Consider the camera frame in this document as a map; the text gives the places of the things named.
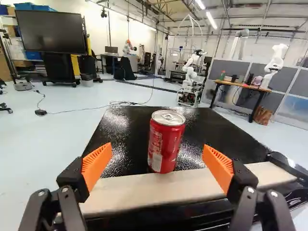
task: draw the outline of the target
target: red soda can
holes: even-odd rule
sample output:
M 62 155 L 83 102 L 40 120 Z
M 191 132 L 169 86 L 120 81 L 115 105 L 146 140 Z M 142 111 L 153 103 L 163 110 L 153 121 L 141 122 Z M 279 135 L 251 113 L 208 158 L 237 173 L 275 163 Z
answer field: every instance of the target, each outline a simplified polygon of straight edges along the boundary
M 150 120 L 148 165 L 158 173 L 172 172 L 185 130 L 185 117 L 170 110 L 153 112 Z

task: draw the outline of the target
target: can lid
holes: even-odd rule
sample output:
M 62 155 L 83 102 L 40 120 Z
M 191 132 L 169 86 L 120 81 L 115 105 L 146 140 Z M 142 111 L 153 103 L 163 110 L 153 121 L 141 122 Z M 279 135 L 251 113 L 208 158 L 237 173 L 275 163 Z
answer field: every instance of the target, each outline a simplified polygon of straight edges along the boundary
M 157 123 L 166 126 L 180 126 L 185 123 L 185 117 L 183 115 L 171 110 L 159 110 L 153 112 L 152 119 Z

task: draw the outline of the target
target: monitor stand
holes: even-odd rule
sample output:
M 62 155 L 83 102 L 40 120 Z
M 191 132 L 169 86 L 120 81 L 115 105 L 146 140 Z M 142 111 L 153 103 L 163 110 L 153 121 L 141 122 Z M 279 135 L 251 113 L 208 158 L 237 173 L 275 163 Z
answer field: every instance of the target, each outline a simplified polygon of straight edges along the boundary
M 75 79 L 70 54 L 44 52 L 42 58 L 47 72 L 47 77 L 43 78 L 44 86 L 46 82 L 68 83 L 73 88 L 80 84 L 80 80 Z

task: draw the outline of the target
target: orange robot part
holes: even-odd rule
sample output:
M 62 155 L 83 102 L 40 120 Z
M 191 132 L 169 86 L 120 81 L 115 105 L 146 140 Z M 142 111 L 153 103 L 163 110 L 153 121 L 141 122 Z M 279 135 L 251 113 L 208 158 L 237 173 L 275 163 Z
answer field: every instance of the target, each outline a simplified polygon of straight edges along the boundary
M 232 160 L 206 144 L 203 148 L 202 159 L 227 195 L 231 179 L 234 175 Z
M 89 192 L 92 191 L 111 157 L 111 143 L 107 143 L 82 159 L 81 174 L 83 175 Z

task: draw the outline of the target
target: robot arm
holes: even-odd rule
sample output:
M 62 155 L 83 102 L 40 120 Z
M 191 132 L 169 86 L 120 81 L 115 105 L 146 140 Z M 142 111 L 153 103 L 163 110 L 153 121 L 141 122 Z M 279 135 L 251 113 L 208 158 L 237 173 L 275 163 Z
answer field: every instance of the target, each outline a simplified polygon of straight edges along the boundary
M 125 45 L 123 47 L 124 54 L 130 54 L 130 50 L 136 51 L 137 47 L 133 47 L 129 39 L 126 40 Z
M 282 54 L 286 51 L 287 48 L 288 46 L 282 43 L 279 45 L 273 46 L 274 55 L 270 63 L 267 64 L 264 68 L 264 71 L 269 72 L 269 73 L 263 77 L 263 81 L 260 86 L 261 88 L 265 88 L 265 89 L 268 88 L 269 83 L 271 79 L 273 78 L 273 76 L 283 68 Z
M 189 81 L 192 83 L 193 85 L 193 81 L 191 78 L 196 78 L 198 75 L 196 72 L 194 72 L 194 69 L 192 66 L 192 64 L 197 64 L 199 58 L 204 54 L 203 50 L 196 50 L 195 53 L 193 53 L 191 55 L 191 57 L 187 60 L 187 63 L 185 64 L 185 66 L 183 66 L 182 71 L 186 72 L 186 81 Z

